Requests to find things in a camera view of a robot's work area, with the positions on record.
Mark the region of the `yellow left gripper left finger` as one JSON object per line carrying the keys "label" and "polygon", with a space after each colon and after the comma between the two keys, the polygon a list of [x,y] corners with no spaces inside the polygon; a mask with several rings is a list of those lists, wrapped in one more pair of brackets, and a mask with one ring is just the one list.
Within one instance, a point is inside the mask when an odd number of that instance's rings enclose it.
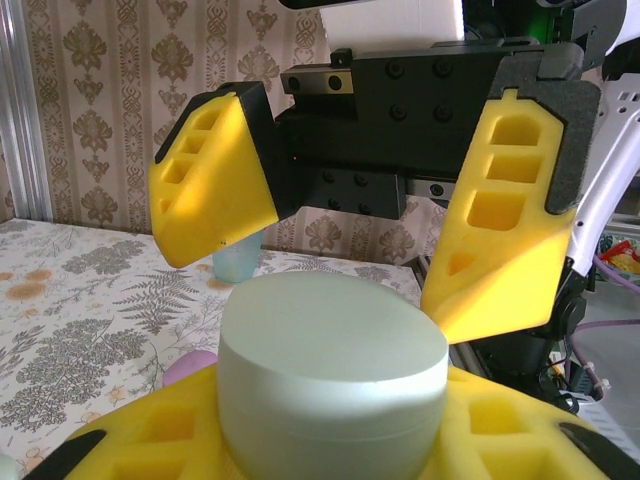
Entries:
{"label": "yellow left gripper left finger", "polygon": [[77,429],[28,479],[255,479],[223,433],[208,366]]}

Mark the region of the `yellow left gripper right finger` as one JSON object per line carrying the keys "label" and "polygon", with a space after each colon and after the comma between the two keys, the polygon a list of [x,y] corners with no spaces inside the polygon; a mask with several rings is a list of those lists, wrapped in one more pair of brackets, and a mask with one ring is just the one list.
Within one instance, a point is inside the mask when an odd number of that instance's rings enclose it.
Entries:
{"label": "yellow left gripper right finger", "polygon": [[605,479],[562,423],[595,430],[548,403],[451,366],[421,479]]}

